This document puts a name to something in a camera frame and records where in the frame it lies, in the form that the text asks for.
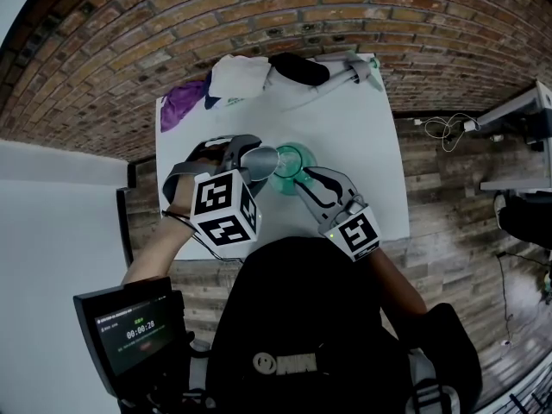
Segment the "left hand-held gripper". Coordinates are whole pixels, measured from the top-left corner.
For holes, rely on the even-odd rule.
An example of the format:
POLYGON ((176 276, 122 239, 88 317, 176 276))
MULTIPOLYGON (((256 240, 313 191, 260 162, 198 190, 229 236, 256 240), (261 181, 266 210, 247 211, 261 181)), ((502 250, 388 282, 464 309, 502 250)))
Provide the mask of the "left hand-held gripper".
POLYGON ((262 214, 254 198, 267 182, 260 170, 242 172, 241 157, 258 148, 255 135, 226 135, 198 144, 188 162, 173 167, 162 187, 165 199, 171 203, 181 175, 195 179, 189 216, 164 210, 194 231, 193 238, 206 248, 251 248, 260 233, 262 214))

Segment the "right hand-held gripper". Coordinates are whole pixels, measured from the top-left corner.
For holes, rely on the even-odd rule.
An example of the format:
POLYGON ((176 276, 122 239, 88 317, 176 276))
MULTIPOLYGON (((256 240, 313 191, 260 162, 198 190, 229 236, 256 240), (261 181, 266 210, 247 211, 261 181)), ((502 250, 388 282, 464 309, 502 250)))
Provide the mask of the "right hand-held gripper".
POLYGON ((332 201, 324 202, 306 184, 295 182, 295 192, 317 222, 321 223, 318 232, 352 261, 378 248, 380 227, 372 208, 362 198, 354 198, 358 191, 351 179, 342 172, 321 166, 307 166, 304 172, 335 194, 332 201))

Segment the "person's left hand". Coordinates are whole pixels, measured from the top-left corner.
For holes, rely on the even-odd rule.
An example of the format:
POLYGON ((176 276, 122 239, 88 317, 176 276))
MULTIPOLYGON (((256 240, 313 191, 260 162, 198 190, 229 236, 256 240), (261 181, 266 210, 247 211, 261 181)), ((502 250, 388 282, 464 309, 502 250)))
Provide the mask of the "person's left hand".
POLYGON ((195 179, 191 175, 181 175, 176 185, 174 197, 170 206, 167 208, 170 212, 189 216, 192 207, 195 179))

